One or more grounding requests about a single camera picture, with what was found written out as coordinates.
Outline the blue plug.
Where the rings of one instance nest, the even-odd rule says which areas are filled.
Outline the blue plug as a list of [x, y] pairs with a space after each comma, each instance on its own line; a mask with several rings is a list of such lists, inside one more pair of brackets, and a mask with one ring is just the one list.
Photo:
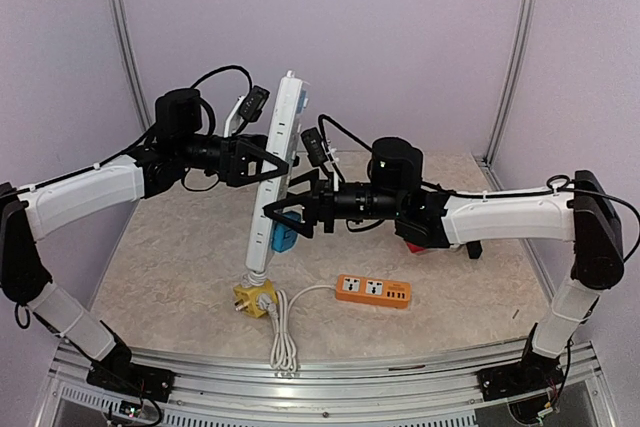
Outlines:
[[297, 241], [298, 233], [282, 223], [274, 224], [271, 248], [276, 253], [284, 253], [291, 250]]

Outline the red cube socket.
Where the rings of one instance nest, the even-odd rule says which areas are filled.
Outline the red cube socket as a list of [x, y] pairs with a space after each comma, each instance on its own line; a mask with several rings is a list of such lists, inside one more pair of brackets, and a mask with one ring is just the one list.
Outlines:
[[426, 247], [418, 246], [409, 242], [406, 243], [406, 246], [409, 252], [414, 255], [423, 255], [429, 251], [429, 249]]

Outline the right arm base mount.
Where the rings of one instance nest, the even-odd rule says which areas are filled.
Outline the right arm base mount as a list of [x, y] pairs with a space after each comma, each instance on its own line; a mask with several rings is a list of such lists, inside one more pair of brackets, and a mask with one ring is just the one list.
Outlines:
[[559, 385], [564, 373], [558, 365], [550, 368], [523, 366], [515, 362], [480, 370], [477, 380], [485, 402], [527, 394]]

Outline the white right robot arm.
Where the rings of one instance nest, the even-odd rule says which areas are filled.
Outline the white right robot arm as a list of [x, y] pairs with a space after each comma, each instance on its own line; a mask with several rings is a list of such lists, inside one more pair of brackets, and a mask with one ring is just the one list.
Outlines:
[[535, 389], [556, 369], [602, 292], [616, 286], [624, 275], [632, 254], [623, 248], [621, 220], [615, 210], [620, 199], [606, 194], [588, 170], [553, 176], [539, 189], [455, 191], [423, 180], [423, 154], [404, 139], [382, 137], [367, 150], [367, 182], [320, 179], [318, 171], [312, 171], [304, 178], [311, 185], [309, 191], [265, 205], [265, 216], [306, 238], [313, 236], [317, 224], [332, 232], [338, 219], [391, 220], [396, 235], [412, 245], [464, 246], [473, 258], [487, 240], [572, 243], [572, 267], [511, 370], [518, 389]]

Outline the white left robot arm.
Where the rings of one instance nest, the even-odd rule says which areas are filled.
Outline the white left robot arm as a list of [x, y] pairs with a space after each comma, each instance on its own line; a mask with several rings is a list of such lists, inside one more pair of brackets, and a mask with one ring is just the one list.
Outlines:
[[1, 186], [1, 290], [14, 304], [16, 322], [26, 329], [37, 318], [68, 339], [121, 392], [133, 390], [140, 381], [130, 348], [54, 282], [37, 243], [94, 213], [160, 195], [194, 170], [229, 187], [288, 172], [285, 162], [268, 151], [267, 136], [245, 131], [259, 119], [268, 90], [250, 83], [234, 112], [238, 127], [219, 136], [214, 109], [199, 86], [194, 82], [159, 97], [154, 123], [111, 157], [40, 183]]

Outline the black plug with cable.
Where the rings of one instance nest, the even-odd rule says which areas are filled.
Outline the black plug with cable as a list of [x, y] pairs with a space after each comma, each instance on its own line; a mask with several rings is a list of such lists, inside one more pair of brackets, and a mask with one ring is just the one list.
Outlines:
[[482, 256], [483, 247], [480, 241], [469, 242], [465, 245], [468, 257], [477, 260]]

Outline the orange power strip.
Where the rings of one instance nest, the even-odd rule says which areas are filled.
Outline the orange power strip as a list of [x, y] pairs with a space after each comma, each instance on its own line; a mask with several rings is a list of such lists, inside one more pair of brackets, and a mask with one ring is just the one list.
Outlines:
[[340, 275], [335, 287], [339, 301], [377, 307], [406, 309], [411, 302], [411, 285], [407, 282]]

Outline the long white power strip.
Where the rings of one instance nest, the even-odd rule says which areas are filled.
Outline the long white power strip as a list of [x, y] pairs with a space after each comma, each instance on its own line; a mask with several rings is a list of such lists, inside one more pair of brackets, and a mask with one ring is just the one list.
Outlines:
[[269, 179], [258, 184], [255, 198], [245, 259], [251, 285], [262, 285], [267, 278], [267, 266], [274, 253], [271, 247], [274, 222], [263, 213], [263, 207], [286, 195], [298, 149], [301, 115], [307, 102], [306, 82], [294, 71], [288, 71], [279, 84], [266, 146], [266, 151], [283, 161], [284, 166], [265, 160], [261, 169]]

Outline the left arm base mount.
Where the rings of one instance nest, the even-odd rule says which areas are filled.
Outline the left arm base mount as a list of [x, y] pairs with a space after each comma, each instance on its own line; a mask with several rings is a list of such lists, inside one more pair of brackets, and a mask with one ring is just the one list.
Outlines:
[[99, 366], [90, 369], [86, 382], [107, 391], [166, 403], [172, 392], [175, 373], [168, 369], [131, 364], [122, 376], [107, 372]]

